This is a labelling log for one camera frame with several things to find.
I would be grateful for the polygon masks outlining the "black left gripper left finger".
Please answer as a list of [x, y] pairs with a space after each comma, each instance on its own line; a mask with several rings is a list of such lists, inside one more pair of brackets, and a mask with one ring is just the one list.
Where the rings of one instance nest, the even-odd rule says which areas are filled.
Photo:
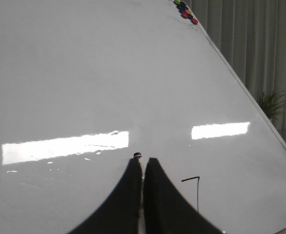
[[141, 202], [142, 169], [130, 159], [118, 184], [101, 206], [72, 234], [137, 234]]

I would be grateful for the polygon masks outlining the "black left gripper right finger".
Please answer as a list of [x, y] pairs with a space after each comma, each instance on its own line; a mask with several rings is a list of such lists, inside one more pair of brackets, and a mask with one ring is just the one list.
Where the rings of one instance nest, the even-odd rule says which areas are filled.
[[156, 158], [145, 170], [143, 208], [147, 234], [221, 233], [184, 199]]

